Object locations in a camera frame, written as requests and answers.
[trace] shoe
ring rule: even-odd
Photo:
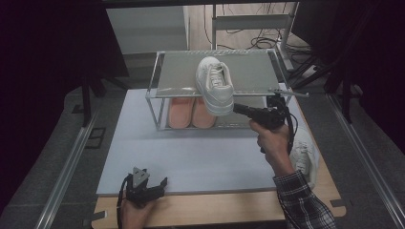
[[[315,161],[315,146],[309,133],[301,127],[298,127],[297,133],[295,134],[289,159],[295,171],[300,170],[309,187],[313,189],[318,173],[318,167]]]
[[[183,129],[190,125],[194,98],[175,97],[170,99],[168,124],[173,129]]]
[[[197,98],[194,102],[193,117],[191,119],[193,126],[207,129],[214,125],[216,119],[216,116],[209,114],[206,110],[203,99],[201,97]]]
[[[225,63],[212,56],[205,57],[197,69],[196,85],[211,115],[232,113],[233,85]]]

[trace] shirt cuff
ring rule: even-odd
[[[311,194],[311,190],[301,171],[283,177],[274,177],[274,183],[280,198],[284,200],[296,200],[305,198]]]

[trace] hand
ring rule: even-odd
[[[283,125],[278,130],[270,131],[257,122],[250,120],[250,128],[259,134],[257,144],[265,149],[266,161],[271,165],[277,177],[293,174],[288,155],[288,126]]]
[[[155,203],[156,201],[153,200],[148,202],[145,207],[139,208],[135,203],[126,198],[123,199],[121,203],[122,229],[142,229]]]

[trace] person's left hand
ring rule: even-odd
[[[153,200],[148,202],[145,207],[139,208],[135,203],[126,198],[123,199],[121,203],[122,229],[142,229],[155,204],[156,201]]]

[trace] white shoe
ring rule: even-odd
[[[196,84],[211,115],[232,113],[233,85],[229,68],[223,62],[212,56],[204,58],[197,69]]]
[[[309,133],[301,127],[298,127],[297,134],[294,137],[289,159],[295,171],[301,170],[309,187],[313,189],[318,173],[315,161],[315,146]]]

